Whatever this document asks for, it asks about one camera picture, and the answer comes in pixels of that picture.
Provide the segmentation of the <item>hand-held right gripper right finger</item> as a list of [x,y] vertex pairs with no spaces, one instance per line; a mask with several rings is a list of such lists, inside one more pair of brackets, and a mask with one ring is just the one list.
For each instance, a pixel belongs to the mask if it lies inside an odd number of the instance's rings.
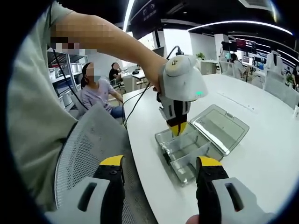
[[250,224],[259,215],[256,196],[237,178],[230,178],[216,159],[196,159],[196,198],[201,224]]

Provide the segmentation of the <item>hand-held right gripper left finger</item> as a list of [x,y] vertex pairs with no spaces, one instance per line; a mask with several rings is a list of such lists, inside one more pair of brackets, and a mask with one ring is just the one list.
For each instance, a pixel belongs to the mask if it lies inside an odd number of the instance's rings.
[[67,223],[121,224],[125,199],[124,156],[100,162],[93,177],[86,177],[67,195]]

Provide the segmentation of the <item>person's left hand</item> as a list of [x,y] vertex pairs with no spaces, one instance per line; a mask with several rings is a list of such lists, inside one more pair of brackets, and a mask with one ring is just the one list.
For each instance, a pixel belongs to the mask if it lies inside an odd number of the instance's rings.
[[157,92],[161,91],[159,75],[163,72],[163,67],[167,61],[168,60],[165,58],[158,58],[146,62],[146,64],[142,66],[147,80],[150,81],[150,83],[154,86],[154,90]]

